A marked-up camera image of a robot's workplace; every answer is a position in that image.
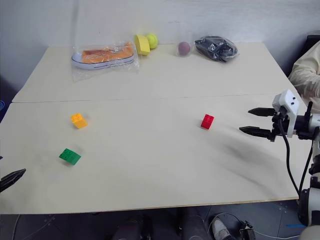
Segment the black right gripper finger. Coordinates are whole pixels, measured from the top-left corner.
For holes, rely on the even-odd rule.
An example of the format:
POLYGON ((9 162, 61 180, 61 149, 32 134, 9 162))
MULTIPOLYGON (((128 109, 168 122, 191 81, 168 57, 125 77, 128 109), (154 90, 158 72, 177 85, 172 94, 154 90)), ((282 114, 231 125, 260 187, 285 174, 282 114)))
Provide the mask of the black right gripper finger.
POLYGON ((266 107, 257 107, 250 109, 248 111, 249 114, 259 116, 259 117, 269 117, 275 114, 275 110, 273 108, 266 108, 266 107))
POLYGON ((271 131, 268 129, 262 129, 256 126, 243 126, 240 127, 239 130, 254 137, 266 138, 270 140, 271 131))

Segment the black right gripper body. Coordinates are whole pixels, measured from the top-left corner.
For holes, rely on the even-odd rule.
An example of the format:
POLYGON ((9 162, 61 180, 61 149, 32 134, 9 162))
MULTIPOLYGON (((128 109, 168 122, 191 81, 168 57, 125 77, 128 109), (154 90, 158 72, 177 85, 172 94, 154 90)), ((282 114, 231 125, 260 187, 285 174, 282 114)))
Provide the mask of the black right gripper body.
POLYGON ((268 139, 274 142, 276 136, 287 136, 288 130, 288 111, 284 106, 281 106, 278 112, 275 112, 272 117, 272 130, 268 139))

